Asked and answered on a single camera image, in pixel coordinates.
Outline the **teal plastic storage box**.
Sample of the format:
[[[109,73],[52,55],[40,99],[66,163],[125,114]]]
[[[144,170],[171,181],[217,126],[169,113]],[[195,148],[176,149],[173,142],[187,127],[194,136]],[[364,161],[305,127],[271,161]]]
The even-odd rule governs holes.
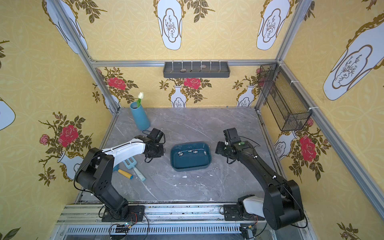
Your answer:
[[[177,172],[206,169],[212,162],[210,146],[205,142],[175,145],[170,154],[171,166]]]

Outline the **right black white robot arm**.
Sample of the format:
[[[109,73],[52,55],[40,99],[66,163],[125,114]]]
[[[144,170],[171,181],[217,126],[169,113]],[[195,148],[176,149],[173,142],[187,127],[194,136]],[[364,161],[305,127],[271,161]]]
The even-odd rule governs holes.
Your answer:
[[[241,140],[235,128],[224,130],[225,142],[218,142],[215,153],[239,161],[257,179],[264,191],[262,211],[274,230],[306,218],[299,185],[278,175],[248,141]]]

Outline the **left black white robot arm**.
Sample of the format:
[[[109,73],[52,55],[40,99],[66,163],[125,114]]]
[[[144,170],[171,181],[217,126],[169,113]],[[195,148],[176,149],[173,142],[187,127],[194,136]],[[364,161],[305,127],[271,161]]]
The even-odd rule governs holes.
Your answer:
[[[92,148],[76,171],[74,181],[96,196],[113,220],[123,221],[134,212],[112,185],[114,168],[136,155],[143,154],[150,160],[162,157],[165,143],[161,140],[165,138],[161,130],[154,128],[147,136],[138,135],[115,147],[103,150]]]

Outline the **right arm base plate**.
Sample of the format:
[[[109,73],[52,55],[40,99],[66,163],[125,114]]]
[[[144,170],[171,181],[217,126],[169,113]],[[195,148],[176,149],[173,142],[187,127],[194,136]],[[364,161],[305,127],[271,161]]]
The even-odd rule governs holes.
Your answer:
[[[220,209],[220,213],[224,215],[225,221],[265,220],[264,217],[247,213],[245,208],[239,205],[223,205],[223,207]]]

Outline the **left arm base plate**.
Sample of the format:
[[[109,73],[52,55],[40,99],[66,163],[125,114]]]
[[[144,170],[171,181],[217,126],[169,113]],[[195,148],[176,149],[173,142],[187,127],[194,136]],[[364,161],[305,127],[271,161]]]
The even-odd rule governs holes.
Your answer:
[[[129,205],[125,206],[121,213],[116,214],[112,210],[106,209],[103,216],[102,222],[142,222],[145,213],[144,205]]]

